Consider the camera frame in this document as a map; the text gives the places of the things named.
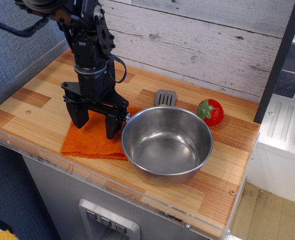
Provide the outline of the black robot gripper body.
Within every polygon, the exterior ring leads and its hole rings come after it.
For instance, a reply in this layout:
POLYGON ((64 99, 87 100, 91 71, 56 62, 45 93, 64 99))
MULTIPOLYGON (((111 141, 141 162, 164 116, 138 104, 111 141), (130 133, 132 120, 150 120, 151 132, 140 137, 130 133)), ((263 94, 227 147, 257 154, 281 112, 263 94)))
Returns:
POLYGON ((107 116, 108 114, 125 115, 128 113, 129 102, 119 95, 116 84, 125 78, 116 80, 114 62, 103 62, 98 67, 85 68, 74 64, 77 82, 63 82, 63 98, 74 103, 83 103, 89 111, 107 116))

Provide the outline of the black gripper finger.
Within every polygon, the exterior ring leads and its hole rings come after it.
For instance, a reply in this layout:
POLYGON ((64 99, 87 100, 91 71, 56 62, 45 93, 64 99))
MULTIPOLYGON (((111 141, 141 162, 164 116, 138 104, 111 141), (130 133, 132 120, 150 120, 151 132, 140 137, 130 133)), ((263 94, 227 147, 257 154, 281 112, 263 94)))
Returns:
POLYGON ((73 124, 81 129, 89 121, 88 108, 85 104, 72 102, 67 97, 64 101, 73 124))
POLYGON ((130 113, 125 115, 109 113, 105 116, 105 129, 106 137, 108 140, 115 138, 117 132, 122 128, 123 122, 127 122, 130 119, 130 113))

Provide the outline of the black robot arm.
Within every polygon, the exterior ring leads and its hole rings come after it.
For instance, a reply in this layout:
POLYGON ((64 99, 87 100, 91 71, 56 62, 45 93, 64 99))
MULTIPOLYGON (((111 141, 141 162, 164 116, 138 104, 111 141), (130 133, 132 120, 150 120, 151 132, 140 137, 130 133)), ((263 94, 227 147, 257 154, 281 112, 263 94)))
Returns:
POLYGON ((106 137, 114 139, 129 119, 129 102, 120 96, 115 62, 123 63, 111 51, 114 35, 107 27, 105 11, 97 0, 17 0, 30 14, 57 22, 74 55, 77 82, 63 82, 64 101, 77 128, 89 121, 89 111, 105 116, 106 137))

